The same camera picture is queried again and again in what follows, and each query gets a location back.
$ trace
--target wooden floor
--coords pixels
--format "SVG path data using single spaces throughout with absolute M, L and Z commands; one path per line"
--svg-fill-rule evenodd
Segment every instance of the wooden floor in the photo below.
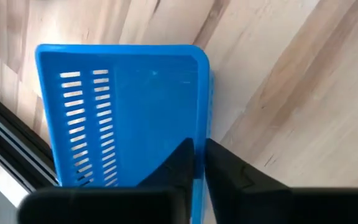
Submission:
M 0 100 L 48 141 L 40 43 L 199 45 L 215 140 L 288 185 L 358 186 L 358 0 L 0 0 Z

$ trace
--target wood grain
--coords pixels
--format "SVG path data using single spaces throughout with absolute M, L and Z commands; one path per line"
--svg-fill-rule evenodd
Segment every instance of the wood grain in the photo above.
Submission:
M 289 185 L 358 186 L 358 0 L 0 0 L 0 100 L 49 141 L 41 43 L 199 45 L 215 140 Z

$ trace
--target blue plastic basket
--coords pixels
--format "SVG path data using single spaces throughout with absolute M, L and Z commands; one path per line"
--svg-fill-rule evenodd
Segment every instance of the blue plastic basket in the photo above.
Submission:
M 197 164 L 192 221 L 201 223 L 213 94 L 201 49 L 40 45 L 36 61 L 61 186 L 136 186 L 190 137 Z

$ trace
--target blue plastic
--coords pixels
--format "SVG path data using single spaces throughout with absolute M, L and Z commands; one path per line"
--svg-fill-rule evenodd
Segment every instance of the blue plastic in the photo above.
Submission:
M 61 186 L 136 186 L 191 137 L 192 222 L 201 223 L 213 94 L 201 49 L 40 45 L 36 61 Z

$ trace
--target light wood surface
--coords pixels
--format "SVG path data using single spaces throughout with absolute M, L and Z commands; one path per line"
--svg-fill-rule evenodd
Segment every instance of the light wood surface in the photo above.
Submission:
M 288 185 L 358 186 L 358 0 L 0 0 L 0 100 L 48 141 L 41 43 L 199 45 L 215 140 Z

